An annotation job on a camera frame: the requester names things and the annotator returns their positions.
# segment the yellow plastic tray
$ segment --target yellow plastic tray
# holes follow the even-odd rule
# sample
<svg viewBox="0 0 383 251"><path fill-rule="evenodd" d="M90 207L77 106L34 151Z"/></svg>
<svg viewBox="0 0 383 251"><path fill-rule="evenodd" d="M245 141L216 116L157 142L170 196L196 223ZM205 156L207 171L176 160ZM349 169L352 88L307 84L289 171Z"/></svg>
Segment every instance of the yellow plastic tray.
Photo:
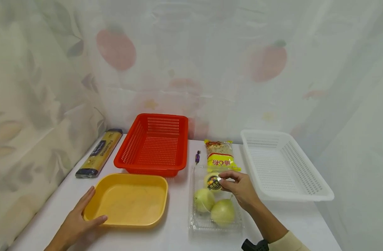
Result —
<svg viewBox="0 0 383 251"><path fill-rule="evenodd" d="M95 187L84 219L107 215L107 226L153 228L165 211L168 182L160 176L110 174Z"/></svg>

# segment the sticker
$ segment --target sticker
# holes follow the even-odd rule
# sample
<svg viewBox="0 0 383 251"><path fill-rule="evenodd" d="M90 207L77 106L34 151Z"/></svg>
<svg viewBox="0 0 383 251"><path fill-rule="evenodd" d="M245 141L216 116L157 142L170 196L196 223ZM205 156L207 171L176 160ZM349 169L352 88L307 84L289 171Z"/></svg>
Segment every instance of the sticker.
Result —
<svg viewBox="0 0 383 251"><path fill-rule="evenodd" d="M220 177L217 175L212 175L207 179L208 189L209 190L220 190L222 188L221 184L219 183L219 180L221 180Z"/></svg>

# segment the red plastic basket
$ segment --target red plastic basket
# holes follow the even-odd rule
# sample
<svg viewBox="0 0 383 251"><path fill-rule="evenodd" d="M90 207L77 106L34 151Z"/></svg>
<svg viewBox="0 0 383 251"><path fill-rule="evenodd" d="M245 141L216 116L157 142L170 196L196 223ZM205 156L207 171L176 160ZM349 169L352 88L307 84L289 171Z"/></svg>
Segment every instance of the red plastic basket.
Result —
<svg viewBox="0 0 383 251"><path fill-rule="evenodd" d="M168 114L139 114L115 156L130 174L174 177L187 163L189 120Z"/></svg>

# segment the left hand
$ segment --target left hand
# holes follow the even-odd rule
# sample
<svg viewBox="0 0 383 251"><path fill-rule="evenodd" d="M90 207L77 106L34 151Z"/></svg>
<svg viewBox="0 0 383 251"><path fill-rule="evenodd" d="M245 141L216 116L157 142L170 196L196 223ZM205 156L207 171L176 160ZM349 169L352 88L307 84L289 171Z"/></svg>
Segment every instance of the left hand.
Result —
<svg viewBox="0 0 383 251"><path fill-rule="evenodd" d="M77 205L67 215L63 224L60 226L51 243L46 247L45 251L63 251L72 246L85 232L96 228L104 223L108 217L106 215L99 216L96 219L85 221L83 219L84 208L88 205L91 198L95 195L95 188L91 187L83 197L78 201Z"/></svg>

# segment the white plastic basket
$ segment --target white plastic basket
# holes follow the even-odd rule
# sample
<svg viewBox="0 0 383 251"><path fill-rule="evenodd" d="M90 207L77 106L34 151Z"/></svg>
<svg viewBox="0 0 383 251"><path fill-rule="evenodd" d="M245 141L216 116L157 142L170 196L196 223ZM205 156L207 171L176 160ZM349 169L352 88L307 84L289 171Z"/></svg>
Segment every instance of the white plastic basket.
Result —
<svg viewBox="0 0 383 251"><path fill-rule="evenodd" d="M243 130L255 190L263 200L327 201L334 193L294 138L284 132Z"/></svg>

